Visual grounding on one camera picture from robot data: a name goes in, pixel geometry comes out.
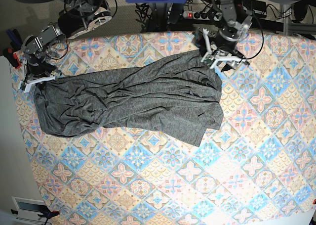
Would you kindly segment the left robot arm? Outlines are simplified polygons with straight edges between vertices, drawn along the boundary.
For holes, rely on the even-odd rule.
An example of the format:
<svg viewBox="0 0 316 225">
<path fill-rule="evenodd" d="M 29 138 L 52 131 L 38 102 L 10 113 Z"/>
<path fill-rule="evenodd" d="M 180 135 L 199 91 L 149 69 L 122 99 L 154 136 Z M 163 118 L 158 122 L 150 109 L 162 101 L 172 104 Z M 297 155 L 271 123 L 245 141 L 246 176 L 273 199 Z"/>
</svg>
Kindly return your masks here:
<svg viewBox="0 0 316 225">
<path fill-rule="evenodd" d="M 247 37 L 251 27 L 263 31 L 287 33 L 293 5 L 301 0 L 269 0 L 279 3 L 280 8 L 272 8 L 275 21 L 266 20 L 266 11 L 271 4 L 261 4 L 256 0 L 202 0 L 211 6 L 200 17 L 208 18 L 218 31 L 210 37 L 203 29 L 205 53 L 201 62 L 210 69 L 225 62 L 223 71 L 235 69 L 241 64 L 248 64 L 251 57 L 246 57 L 237 50 L 237 43 Z"/>
</svg>

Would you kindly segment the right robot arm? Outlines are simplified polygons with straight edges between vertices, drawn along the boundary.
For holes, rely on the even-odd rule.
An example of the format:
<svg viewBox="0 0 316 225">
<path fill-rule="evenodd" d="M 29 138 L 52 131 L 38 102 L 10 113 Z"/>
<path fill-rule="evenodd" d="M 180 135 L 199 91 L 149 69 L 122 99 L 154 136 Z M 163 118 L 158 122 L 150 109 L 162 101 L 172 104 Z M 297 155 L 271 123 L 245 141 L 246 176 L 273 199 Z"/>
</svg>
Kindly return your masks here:
<svg viewBox="0 0 316 225">
<path fill-rule="evenodd" d="M 53 0 L 16 0 L 21 3 L 45 3 Z M 51 81 L 62 72 L 51 65 L 51 60 L 60 57 L 51 49 L 54 45 L 68 43 L 80 35 L 90 32 L 111 20 L 112 15 L 106 0 L 60 0 L 63 10 L 55 23 L 49 23 L 41 32 L 29 35 L 24 40 L 19 32 L 7 30 L 11 47 L 3 50 L 3 55 L 15 68 L 24 74 L 18 88 L 29 92 L 33 85 Z"/>
</svg>

